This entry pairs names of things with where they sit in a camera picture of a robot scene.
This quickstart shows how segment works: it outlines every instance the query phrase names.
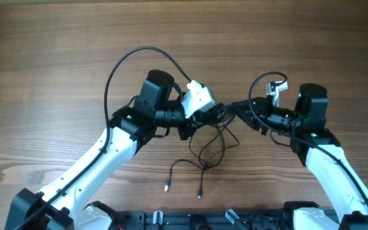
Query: black joint housing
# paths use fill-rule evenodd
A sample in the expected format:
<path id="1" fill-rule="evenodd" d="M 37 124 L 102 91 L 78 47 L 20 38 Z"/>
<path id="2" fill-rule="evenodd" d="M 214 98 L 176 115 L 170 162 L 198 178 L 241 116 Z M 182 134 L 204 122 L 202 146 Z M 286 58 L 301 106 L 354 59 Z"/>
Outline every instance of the black joint housing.
<path id="1" fill-rule="evenodd" d="M 359 211 L 345 214 L 339 226 L 339 230 L 368 230 L 368 215 L 363 215 Z"/>
<path id="2" fill-rule="evenodd" d="M 170 97 L 174 78 L 161 70 L 150 70 L 147 79 L 139 95 L 139 99 L 134 103 L 134 109 L 154 118 L 157 109 L 165 107 Z"/>
<path id="3" fill-rule="evenodd" d="M 251 107 L 261 121 L 281 132 L 288 133 L 291 129 L 295 112 L 289 109 L 283 109 L 272 105 L 273 96 L 268 95 L 266 98 L 255 97 L 251 100 Z M 261 133 L 266 135 L 268 129 L 263 126 L 251 113 L 248 100 L 242 102 L 234 102 L 236 115 L 241 118 L 249 127 L 254 130 L 261 128 Z"/>
<path id="4" fill-rule="evenodd" d="M 130 134 L 130 138 L 137 141 L 136 152 L 154 137 L 157 126 L 149 117 L 135 109 L 124 107 L 114 112 L 110 117 L 111 128 L 119 127 Z"/>
<path id="5" fill-rule="evenodd" d="M 297 132 L 297 136 L 316 146 L 326 144 L 334 144 L 336 147 L 341 146 L 334 134 L 327 128 L 322 131 L 315 132 Z M 303 166 L 306 166 L 306 157 L 309 148 L 310 146 L 291 139 L 291 149 L 298 155 Z"/>
<path id="6" fill-rule="evenodd" d="M 326 124 L 327 90 L 318 84 L 300 86 L 295 112 L 304 118 L 302 130 L 322 130 Z"/>
<path id="7" fill-rule="evenodd" d="M 167 106 L 156 111 L 154 123 L 163 128 L 180 127 L 186 122 L 184 108 L 180 100 L 168 101 Z"/>

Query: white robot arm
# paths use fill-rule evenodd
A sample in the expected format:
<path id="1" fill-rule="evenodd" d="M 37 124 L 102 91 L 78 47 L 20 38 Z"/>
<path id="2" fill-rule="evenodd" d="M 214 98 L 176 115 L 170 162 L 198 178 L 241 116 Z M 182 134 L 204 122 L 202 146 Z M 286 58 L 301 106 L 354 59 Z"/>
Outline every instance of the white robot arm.
<path id="1" fill-rule="evenodd" d="M 141 49 L 159 51 L 168 57 L 190 81 L 187 85 L 189 92 L 183 94 L 168 73 L 152 70 L 134 107 L 124 106 L 108 119 L 106 98 L 110 79 L 128 55 Z M 266 98 L 252 98 L 256 82 L 271 74 L 281 75 L 285 80 L 269 83 Z M 348 226 L 352 224 L 368 227 L 368 189 L 350 167 L 338 140 L 325 129 L 326 89 L 317 84 L 302 85 L 296 108 L 291 111 L 279 107 L 279 92 L 288 88 L 286 81 L 283 73 L 268 72 L 252 84 L 247 101 L 216 104 L 213 93 L 202 84 L 191 81 L 162 50 L 139 47 L 130 51 L 117 63 L 107 81 L 107 129 L 89 151 L 58 179 L 36 194 L 25 188 L 21 190 L 11 203 L 5 229 L 109 229 L 115 216 L 96 206 L 86 206 L 104 181 L 151 138 L 157 137 L 158 127 L 167 130 L 177 127 L 180 139 L 187 140 L 198 128 L 220 123 L 224 110 L 233 117 L 238 116 L 252 129 L 261 129 L 264 135 L 270 129 L 290 137 L 292 150 L 319 180 L 341 223 L 339 226 L 329 219 L 319 206 L 300 205 L 287 208 L 289 214 L 283 220 L 287 229 L 341 230 L 350 229 Z M 177 90 L 179 97 L 169 101 L 172 88 Z M 226 213 L 226 218 L 236 229 L 252 227 L 240 222 L 233 210 Z M 153 223 L 164 230 L 160 228 L 163 224 L 160 212 L 154 215 Z M 125 229 L 122 224 L 117 228 Z"/>

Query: wire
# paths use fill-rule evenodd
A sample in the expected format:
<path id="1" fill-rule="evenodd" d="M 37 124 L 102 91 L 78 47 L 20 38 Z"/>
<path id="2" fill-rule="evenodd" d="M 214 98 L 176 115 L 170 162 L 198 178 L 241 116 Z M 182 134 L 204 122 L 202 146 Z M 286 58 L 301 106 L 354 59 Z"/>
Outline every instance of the wire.
<path id="1" fill-rule="evenodd" d="M 126 108 L 126 107 L 129 107 L 131 104 L 132 104 L 132 102 L 133 101 L 137 101 L 137 99 L 139 99 L 139 95 L 135 95 L 135 96 L 133 96 L 132 97 L 132 99 L 130 99 L 130 101 L 126 104 L 126 105 L 124 105 L 124 106 L 122 106 L 122 108 L 120 108 L 120 109 L 124 109 L 124 108 Z"/>
<path id="2" fill-rule="evenodd" d="M 169 177 L 167 179 L 167 182 L 165 183 L 165 188 L 164 190 L 165 191 L 168 191 L 169 190 L 169 187 L 171 186 L 171 179 L 172 179 L 172 176 L 173 176 L 173 167 L 178 163 L 178 162 L 187 162 L 187 163 L 190 163 L 196 167 L 198 167 L 200 170 L 201 170 L 201 181 L 200 181 L 200 187 L 199 187 L 199 191 L 198 191 L 198 198 L 201 198 L 202 194 L 203 194 L 203 179 L 204 179 L 204 173 L 205 171 L 208 171 L 216 166 L 218 166 L 222 159 L 224 158 L 224 155 L 225 155 L 225 150 L 228 150 L 229 148 L 233 148 L 237 145 L 240 144 L 239 140 L 235 137 L 235 135 L 228 129 L 228 125 L 230 123 L 232 123 L 234 121 L 234 118 L 235 118 L 235 114 L 233 114 L 231 112 L 231 106 L 230 105 L 218 105 L 218 107 L 225 107 L 225 108 L 222 108 L 222 109 L 213 109 L 213 112 L 211 112 L 212 114 L 218 116 L 217 117 L 217 120 L 220 119 L 219 122 L 215 121 L 214 123 L 210 123 L 209 125 L 212 126 L 212 127 L 215 127 L 218 131 L 218 134 L 212 139 L 210 140 L 202 149 L 201 151 L 198 153 L 198 155 L 196 153 L 194 153 L 194 151 L 192 150 L 191 148 L 191 143 L 192 143 L 192 140 L 194 138 L 194 136 L 192 136 L 190 138 L 190 142 L 188 144 L 188 148 L 191 152 L 191 154 L 193 154 L 195 157 L 197 157 L 198 159 L 198 164 L 194 163 L 193 161 L 191 160 L 186 160 L 186 159 L 179 159 L 179 160 L 176 160 L 170 167 L 170 173 L 169 173 Z M 226 147 L 225 146 L 225 140 L 224 140 L 224 136 L 222 134 L 222 132 L 224 130 L 227 130 L 229 132 L 229 134 L 231 134 L 231 136 L 236 140 L 236 144 L 232 145 L 232 146 L 228 146 Z M 201 155 L 203 154 L 203 151 L 211 144 L 213 143 L 218 137 L 221 137 L 221 143 L 222 143 L 222 150 L 221 151 L 218 151 L 216 153 L 214 153 L 212 156 L 210 156 L 208 159 L 204 160 L 201 158 Z M 210 161 L 212 158 L 214 158 L 218 153 L 221 153 L 220 155 L 220 158 L 218 159 L 217 163 L 215 164 L 210 164 Z"/>
<path id="3" fill-rule="evenodd" d="M 154 135 L 155 138 L 163 138 L 163 137 L 167 137 L 170 133 L 170 128 L 166 128 L 165 130 L 165 134 L 164 135 Z"/>
<path id="4" fill-rule="evenodd" d="M 310 146 L 311 148 L 316 148 L 320 151 L 322 151 L 324 154 L 326 154 L 328 157 L 330 157 L 331 159 L 333 159 L 336 164 L 338 164 L 344 172 L 346 172 L 346 174 L 349 176 L 350 180 L 353 182 L 353 184 L 356 186 L 357 190 L 358 190 L 358 193 L 362 196 L 362 199 L 364 200 L 366 206 L 368 207 L 368 197 L 364 194 L 364 191 L 362 190 L 362 188 L 360 187 L 360 185 L 358 184 L 357 180 L 354 178 L 354 176 L 352 175 L 352 173 L 349 171 L 349 169 L 344 166 L 344 164 L 339 160 L 337 159 L 335 156 L 333 156 L 331 153 L 329 153 L 328 151 L 326 151 L 325 149 L 323 149 L 322 147 L 319 147 L 315 144 L 312 144 L 310 142 L 307 142 L 301 138 L 297 138 L 297 137 L 294 137 L 292 135 L 288 135 L 288 134 L 285 134 L 284 132 L 280 132 L 272 127 L 270 127 L 269 125 L 267 125 L 266 123 L 264 123 L 261 119 L 259 119 L 259 117 L 256 115 L 256 113 L 254 112 L 254 110 L 252 109 L 252 90 L 254 89 L 255 85 L 261 80 L 263 79 L 264 77 L 268 76 L 268 75 L 280 75 L 284 78 L 284 80 L 281 82 L 281 83 L 278 83 L 277 85 L 279 84 L 283 84 L 285 83 L 288 78 L 286 77 L 285 74 L 283 73 L 280 73 L 280 72 L 268 72 L 268 73 L 264 73 L 262 74 L 261 76 L 259 76 L 251 85 L 250 89 L 249 89 L 249 94 L 248 94 L 248 106 L 249 106 L 249 109 L 251 111 L 251 113 L 254 115 L 254 117 L 260 122 L 260 124 L 269 129 L 269 130 L 272 130 L 274 131 L 275 133 L 279 134 L 279 135 L 283 135 L 285 137 L 288 137 L 292 140 L 295 140 L 295 141 L 298 141 L 300 143 L 303 143 L 303 144 L 306 144 L 308 146 Z"/>
<path id="5" fill-rule="evenodd" d="M 178 96 L 179 96 L 180 101 L 181 101 L 181 100 L 183 99 L 183 92 L 181 91 L 180 86 L 179 86 L 176 82 L 174 82 L 174 83 L 172 84 L 172 86 L 173 86 L 173 88 L 177 91 Z"/>
<path id="6" fill-rule="evenodd" d="M 281 143 L 281 142 L 276 141 L 275 138 L 273 138 L 272 132 L 273 131 L 271 130 L 271 132 L 269 133 L 269 136 L 271 137 L 272 141 L 275 144 L 278 144 L 278 145 L 281 145 L 281 146 L 286 146 L 286 147 L 291 147 L 289 144 L 284 144 L 284 143 Z"/>
<path id="7" fill-rule="evenodd" d="M 181 68 L 181 66 L 166 52 L 163 50 L 156 48 L 156 47 L 138 47 L 135 49 L 130 50 L 127 52 L 113 67 L 112 72 L 110 73 L 109 77 L 107 78 L 106 86 L 105 86 L 105 93 L 104 93 L 104 100 L 103 100 L 103 106 L 104 106 L 104 113 L 105 113 L 105 124 L 106 124 L 106 140 L 103 144 L 103 147 L 100 149 L 99 154 L 78 174 L 76 175 L 69 183 L 67 183 L 62 189 L 60 189 L 53 197 L 51 197 L 45 204 L 43 204 L 40 208 L 38 208 L 36 211 L 34 211 L 30 216 L 28 216 L 20 225 L 18 225 L 15 230 L 20 229 L 24 227 L 29 221 L 31 221 L 33 218 L 35 218 L 37 215 L 39 215 L 41 212 L 43 212 L 50 204 L 52 204 L 58 197 L 65 194 L 65 192 L 86 172 L 88 171 L 92 165 L 94 165 L 97 160 L 102 156 L 103 152 L 106 150 L 107 145 L 109 143 L 109 136 L 110 136 L 110 124 L 109 124 L 109 113 L 107 111 L 107 92 L 109 90 L 109 84 L 112 80 L 112 77 L 114 75 L 114 72 L 117 70 L 119 65 L 131 54 L 139 51 L 139 50 L 154 50 L 161 54 L 163 54 L 166 58 L 168 58 L 176 67 L 177 69 L 184 75 L 184 77 L 191 82 L 191 78 L 184 72 L 184 70 Z"/>

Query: plug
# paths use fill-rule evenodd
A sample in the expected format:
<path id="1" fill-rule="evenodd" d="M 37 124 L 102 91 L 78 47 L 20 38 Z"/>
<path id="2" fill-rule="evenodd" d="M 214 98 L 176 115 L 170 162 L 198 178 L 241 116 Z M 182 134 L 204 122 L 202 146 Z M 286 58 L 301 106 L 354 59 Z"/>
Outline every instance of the plug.
<path id="1" fill-rule="evenodd" d="M 203 195 L 203 188 L 199 188 L 198 190 L 198 199 L 201 199 L 201 196 Z"/>
<path id="2" fill-rule="evenodd" d="M 170 189 L 170 183 L 171 183 L 171 176 L 169 176 L 169 179 L 165 182 L 164 191 L 168 191 Z"/>

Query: white plastic part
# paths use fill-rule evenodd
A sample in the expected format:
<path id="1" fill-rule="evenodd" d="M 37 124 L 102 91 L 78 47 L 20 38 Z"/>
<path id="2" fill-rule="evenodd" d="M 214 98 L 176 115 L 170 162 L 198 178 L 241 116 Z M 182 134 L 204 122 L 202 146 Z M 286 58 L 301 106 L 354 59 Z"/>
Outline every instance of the white plastic part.
<path id="1" fill-rule="evenodd" d="M 164 213 L 162 211 L 155 211 L 153 214 L 153 224 L 163 225 Z"/>
<path id="2" fill-rule="evenodd" d="M 320 145 L 319 147 L 325 149 L 337 159 L 341 160 L 368 197 L 368 189 L 350 167 L 349 162 L 344 156 L 343 149 L 341 147 L 336 147 L 333 144 Z M 309 148 L 306 158 L 306 166 L 308 170 L 315 175 L 325 190 L 336 211 L 339 222 L 342 221 L 344 214 L 351 214 L 353 211 L 359 211 L 364 215 L 368 215 L 368 208 L 358 193 L 356 186 L 354 186 L 347 173 L 344 172 L 343 169 L 330 157 L 316 148 Z"/>
<path id="3" fill-rule="evenodd" d="M 230 221 L 231 224 L 235 224 L 237 220 L 239 220 L 239 216 L 235 213 L 234 210 L 229 209 L 225 212 L 225 217 Z"/>
<path id="4" fill-rule="evenodd" d="M 330 220 L 320 208 L 300 208 L 293 212 L 294 230 L 337 230 L 339 225 Z"/>
<path id="5" fill-rule="evenodd" d="M 108 229 L 112 224 L 110 216 L 100 208 L 89 206 L 78 216 L 76 230 Z"/>
<path id="6" fill-rule="evenodd" d="M 63 188 L 70 180 L 81 172 L 99 153 L 106 139 L 106 130 L 99 140 L 86 152 L 75 164 L 52 183 L 41 188 L 40 192 L 45 195 L 44 201 L 48 201 L 56 194 L 56 191 Z M 98 161 L 84 173 L 67 191 L 65 196 L 56 199 L 52 205 L 60 210 L 66 207 L 70 210 L 69 217 L 73 219 L 75 225 L 78 223 L 85 205 L 91 196 L 102 186 L 104 181 L 123 163 L 130 160 L 136 151 L 137 141 L 130 139 L 130 134 L 120 128 L 111 128 L 107 153 L 103 154 Z"/>
<path id="7" fill-rule="evenodd" d="M 270 83 L 266 84 L 266 95 L 273 96 L 272 105 L 279 106 L 279 93 L 288 89 L 288 82 L 284 82 L 278 86 L 271 87 Z"/>
<path id="8" fill-rule="evenodd" d="M 191 117 L 198 110 L 206 112 L 215 105 L 214 94 L 207 87 L 202 87 L 200 83 L 192 80 L 191 83 L 187 84 L 187 88 L 190 91 L 184 95 L 181 101 L 185 118 Z"/>

